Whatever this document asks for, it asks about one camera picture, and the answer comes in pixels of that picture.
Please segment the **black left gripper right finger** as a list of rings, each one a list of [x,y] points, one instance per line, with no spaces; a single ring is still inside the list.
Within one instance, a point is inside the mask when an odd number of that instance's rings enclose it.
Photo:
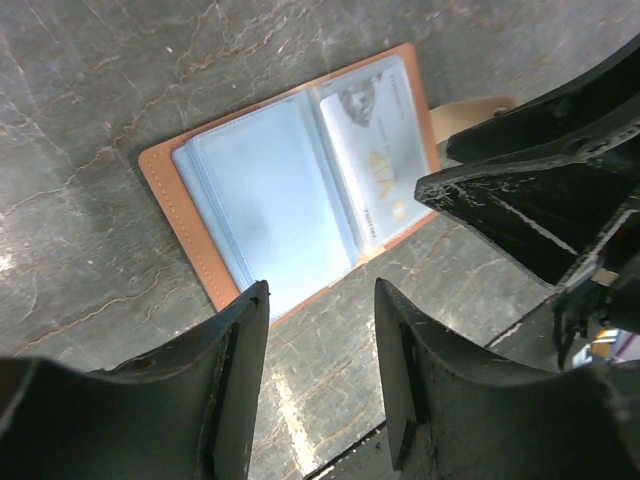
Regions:
[[[378,279],[391,463],[404,479],[635,479],[639,366],[551,373],[497,355]]]

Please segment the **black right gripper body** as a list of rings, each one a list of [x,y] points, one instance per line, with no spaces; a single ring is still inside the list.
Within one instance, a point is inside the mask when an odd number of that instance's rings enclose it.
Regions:
[[[563,370],[574,339],[593,323],[639,332],[639,212],[632,211],[598,252],[589,278],[565,290],[553,307],[553,343]]]

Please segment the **brown leather card holder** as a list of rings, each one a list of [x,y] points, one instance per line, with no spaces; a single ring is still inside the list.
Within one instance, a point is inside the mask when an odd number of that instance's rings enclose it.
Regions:
[[[418,180],[440,169],[439,144],[517,106],[499,95],[430,108],[416,48],[404,43],[140,154],[141,172],[215,308],[263,280],[271,320],[283,319],[433,218],[414,198],[428,215],[365,249],[320,114],[325,84],[391,55],[405,63],[428,159]]]

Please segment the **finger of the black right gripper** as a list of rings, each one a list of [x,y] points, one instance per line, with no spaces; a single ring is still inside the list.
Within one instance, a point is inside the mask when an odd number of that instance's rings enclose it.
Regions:
[[[415,198],[559,288],[628,210],[638,185],[635,163],[468,165],[420,179]]]
[[[454,134],[447,156],[476,163],[573,134],[639,93],[639,38],[560,87],[509,112]]]

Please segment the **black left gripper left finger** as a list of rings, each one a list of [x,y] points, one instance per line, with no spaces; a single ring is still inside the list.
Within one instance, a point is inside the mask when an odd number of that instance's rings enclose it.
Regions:
[[[112,370],[1,361],[5,479],[244,479],[269,327],[259,281]]]

